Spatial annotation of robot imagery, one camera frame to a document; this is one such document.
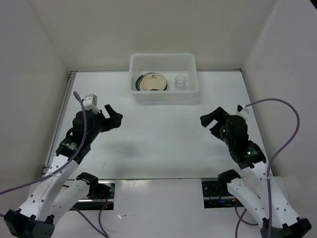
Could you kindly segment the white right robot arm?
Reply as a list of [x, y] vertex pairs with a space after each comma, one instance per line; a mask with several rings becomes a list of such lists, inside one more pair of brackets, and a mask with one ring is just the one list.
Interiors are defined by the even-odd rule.
[[302, 218], [292, 208], [280, 190], [260, 147], [249, 139], [246, 120], [239, 114], [230, 115], [218, 107], [200, 117], [207, 127], [212, 121], [211, 134], [228, 147], [230, 157], [241, 171], [253, 179], [252, 191], [233, 169], [218, 175], [217, 189], [223, 195], [232, 194], [257, 221], [264, 238], [302, 238], [312, 228], [307, 218]]

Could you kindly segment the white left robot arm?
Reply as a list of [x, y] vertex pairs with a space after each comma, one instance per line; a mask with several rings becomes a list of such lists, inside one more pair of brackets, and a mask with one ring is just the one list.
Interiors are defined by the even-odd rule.
[[96, 137], [119, 128], [123, 115], [105, 105], [108, 117], [97, 106], [94, 94], [75, 98], [81, 110], [72, 121], [72, 127], [60, 142], [55, 157], [45, 173], [36, 180], [35, 190], [16, 210], [3, 216], [10, 233], [17, 238], [50, 238], [59, 220], [83, 197], [94, 198], [102, 190], [99, 179], [82, 172], [70, 185], [66, 181], [91, 150]]

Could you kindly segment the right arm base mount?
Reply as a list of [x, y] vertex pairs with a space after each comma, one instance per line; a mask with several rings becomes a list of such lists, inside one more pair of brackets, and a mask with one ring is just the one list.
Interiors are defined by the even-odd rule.
[[221, 192], [217, 179], [202, 179], [201, 183], [205, 209], [242, 207], [232, 194]]

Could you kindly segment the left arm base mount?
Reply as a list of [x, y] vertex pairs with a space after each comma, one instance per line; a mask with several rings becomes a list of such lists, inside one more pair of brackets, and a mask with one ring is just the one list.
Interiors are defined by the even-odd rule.
[[114, 180], [102, 180], [88, 196], [79, 199], [73, 206], [80, 211], [97, 211], [106, 205], [104, 210], [113, 210], [114, 207]]

